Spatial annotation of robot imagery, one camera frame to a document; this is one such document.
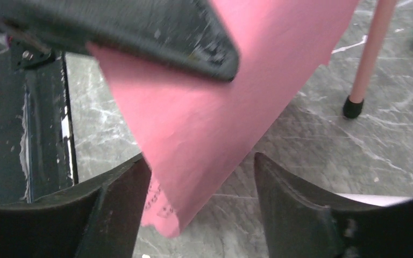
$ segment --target screw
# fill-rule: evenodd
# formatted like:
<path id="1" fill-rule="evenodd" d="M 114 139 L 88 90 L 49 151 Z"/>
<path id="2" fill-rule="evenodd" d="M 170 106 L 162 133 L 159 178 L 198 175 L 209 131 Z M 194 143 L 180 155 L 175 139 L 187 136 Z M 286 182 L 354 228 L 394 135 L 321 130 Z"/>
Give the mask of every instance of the screw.
<path id="1" fill-rule="evenodd" d="M 33 57 L 33 54 L 31 54 L 31 52 L 29 52 L 29 51 L 23 52 L 23 58 L 24 58 L 24 59 L 31 60 L 32 57 Z"/>

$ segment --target black bracket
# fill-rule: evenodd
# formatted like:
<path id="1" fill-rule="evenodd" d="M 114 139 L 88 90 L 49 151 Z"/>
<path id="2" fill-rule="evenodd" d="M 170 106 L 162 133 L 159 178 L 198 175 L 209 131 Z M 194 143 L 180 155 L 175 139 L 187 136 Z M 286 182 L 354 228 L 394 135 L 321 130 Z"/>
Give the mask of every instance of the black bracket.
<path id="1" fill-rule="evenodd" d="M 53 51 L 43 53 L 28 43 L 17 39 L 13 39 L 10 44 L 12 68 L 14 70 L 33 69 L 56 60 Z"/>

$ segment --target gray surface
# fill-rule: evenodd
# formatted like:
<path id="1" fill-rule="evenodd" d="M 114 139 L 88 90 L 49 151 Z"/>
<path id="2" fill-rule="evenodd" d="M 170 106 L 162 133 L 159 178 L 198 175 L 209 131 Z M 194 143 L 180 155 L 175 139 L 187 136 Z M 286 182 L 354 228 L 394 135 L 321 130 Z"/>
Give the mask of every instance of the gray surface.
<path id="1" fill-rule="evenodd" d="M 367 33 L 374 1 L 363 1 L 338 48 Z M 413 196 L 413 1 L 400 1 L 377 62 L 363 115 L 345 121 L 363 45 L 337 51 L 254 148 L 334 192 Z M 138 152 L 92 61 L 68 59 L 70 94 L 83 180 Z M 267 257 L 253 181 L 252 154 L 227 179 L 185 232 L 167 240 L 139 232 L 134 257 Z"/>

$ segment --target pink towel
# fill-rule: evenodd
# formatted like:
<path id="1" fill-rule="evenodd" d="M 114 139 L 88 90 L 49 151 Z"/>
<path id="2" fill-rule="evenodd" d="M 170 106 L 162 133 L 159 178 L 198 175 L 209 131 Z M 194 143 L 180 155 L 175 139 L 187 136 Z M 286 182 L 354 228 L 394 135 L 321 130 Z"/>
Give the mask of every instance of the pink towel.
<path id="1" fill-rule="evenodd" d="M 153 170 L 142 225 L 181 233 L 328 63 L 358 1 L 212 0 L 240 52 L 230 84 L 90 46 Z"/>

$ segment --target black rubber tip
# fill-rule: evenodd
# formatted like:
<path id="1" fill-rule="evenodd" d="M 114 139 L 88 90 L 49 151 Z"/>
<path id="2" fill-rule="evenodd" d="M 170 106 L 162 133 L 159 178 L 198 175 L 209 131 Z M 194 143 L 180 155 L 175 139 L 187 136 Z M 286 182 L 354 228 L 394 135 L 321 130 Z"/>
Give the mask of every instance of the black rubber tip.
<path id="1" fill-rule="evenodd" d="M 349 100 L 349 96 L 348 96 L 346 99 L 346 103 L 344 103 L 344 106 L 343 106 L 343 116 L 345 116 L 348 119 L 357 118 L 362 113 L 364 101 L 365 100 L 363 100 L 360 103 L 352 103 Z"/>

